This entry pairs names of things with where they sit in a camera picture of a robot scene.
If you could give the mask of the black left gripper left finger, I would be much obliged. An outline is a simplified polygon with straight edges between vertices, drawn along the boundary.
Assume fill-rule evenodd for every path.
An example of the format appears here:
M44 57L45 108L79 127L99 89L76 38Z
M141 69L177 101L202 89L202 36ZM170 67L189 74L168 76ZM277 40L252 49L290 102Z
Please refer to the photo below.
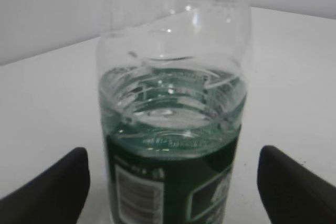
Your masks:
M76 147L1 199L1 223L77 223L89 189L88 153Z

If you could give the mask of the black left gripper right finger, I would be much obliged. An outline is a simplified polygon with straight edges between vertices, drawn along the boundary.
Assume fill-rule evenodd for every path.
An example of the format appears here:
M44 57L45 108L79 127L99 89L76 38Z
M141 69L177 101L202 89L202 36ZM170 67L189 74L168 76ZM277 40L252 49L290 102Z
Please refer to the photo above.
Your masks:
M275 146L260 151L257 188L271 223L335 223L335 186Z

